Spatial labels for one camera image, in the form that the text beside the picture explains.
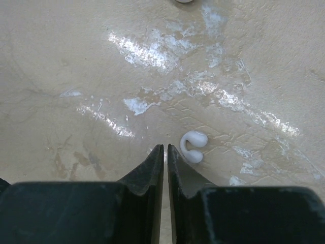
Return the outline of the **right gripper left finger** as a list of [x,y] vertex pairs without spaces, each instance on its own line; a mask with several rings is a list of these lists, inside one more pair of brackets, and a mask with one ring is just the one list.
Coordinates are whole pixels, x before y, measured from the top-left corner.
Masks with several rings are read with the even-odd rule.
[[159,243],[164,147],[118,181],[1,186],[1,243]]

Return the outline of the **white clip earbud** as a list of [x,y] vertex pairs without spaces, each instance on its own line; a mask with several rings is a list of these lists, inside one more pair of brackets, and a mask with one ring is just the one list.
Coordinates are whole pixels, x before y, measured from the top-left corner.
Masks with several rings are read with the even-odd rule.
[[188,131],[180,140],[180,150],[184,157],[193,164],[200,163],[203,160],[203,153],[199,148],[203,148],[208,143],[206,134],[199,131]]

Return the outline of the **white gold-rimmed charging case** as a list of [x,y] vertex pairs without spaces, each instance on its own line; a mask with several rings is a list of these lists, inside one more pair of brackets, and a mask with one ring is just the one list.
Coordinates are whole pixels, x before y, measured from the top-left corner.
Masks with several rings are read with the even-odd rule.
[[190,3],[190,2],[192,2],[193,0],[176,0],[176,1],[179,2],[179,3],[184,4],[184,3]]

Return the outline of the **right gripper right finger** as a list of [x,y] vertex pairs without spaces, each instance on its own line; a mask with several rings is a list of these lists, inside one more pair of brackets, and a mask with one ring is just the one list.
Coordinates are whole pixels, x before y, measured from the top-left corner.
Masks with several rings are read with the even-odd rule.
[[304,187],[220,187],[168,146],[173,243],[324,243],[324,204]]

